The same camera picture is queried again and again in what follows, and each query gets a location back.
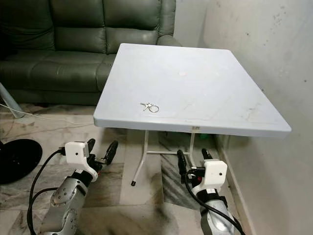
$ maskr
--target white folding table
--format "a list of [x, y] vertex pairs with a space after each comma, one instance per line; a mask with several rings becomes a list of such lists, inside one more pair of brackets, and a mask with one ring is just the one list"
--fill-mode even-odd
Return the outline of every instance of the white folding table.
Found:
[[[144, 111], [141, 103], [159, 111]], [[290, 126], [229, 50], [121, 44], [96, 110], [99, 127], [284, 138]]]

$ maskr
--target table leg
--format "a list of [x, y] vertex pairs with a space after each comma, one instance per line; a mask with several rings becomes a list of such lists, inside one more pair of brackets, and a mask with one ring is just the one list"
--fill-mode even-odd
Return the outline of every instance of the table leg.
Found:
[[145, 132], [145, 143], [144, 143], [144, 146], [143, 146], [143, 154], [142, 154], [142, 157], [141, 157], [141, 161], [140, 161], [140, 163], [138, 165], [137, 171], [135, 173], [135, 176], [133, 178], [133, 181], [131, 183], [132, 186], [135, 186], [137, 177], [138, 177], [138, 175], [140, 173], [140, 170], [141, 170], [141, 168], [142, 168], [142, 166], [143, 166], [143, 164], [144, 164], [144, 162], [146, 160], [147, 150], [148, 150], [148, 141], [149, 141], [149, 131], [146, 130], [146, 132]]
[[[0, 95], [8, 107], [10, 107], [11, 109], [15, 109], [17, 111], [22, 111], [20, 106], [17, 104], [17, 102], [13, 99], [13, 97], [1, 83], [0, 83]], [[25, 115], [23, 113], [15, 112], [13, 110], [10, 111], [12, 112], [15, 118], [22, 118]]]
[[194, 158], [192, 156], [193, 151], [194, 151], [194, 143], [195, 143], [195, 133], [191, 133], [190, 145], [189, 145], [189, 161], [192, 167], [196, 167]]

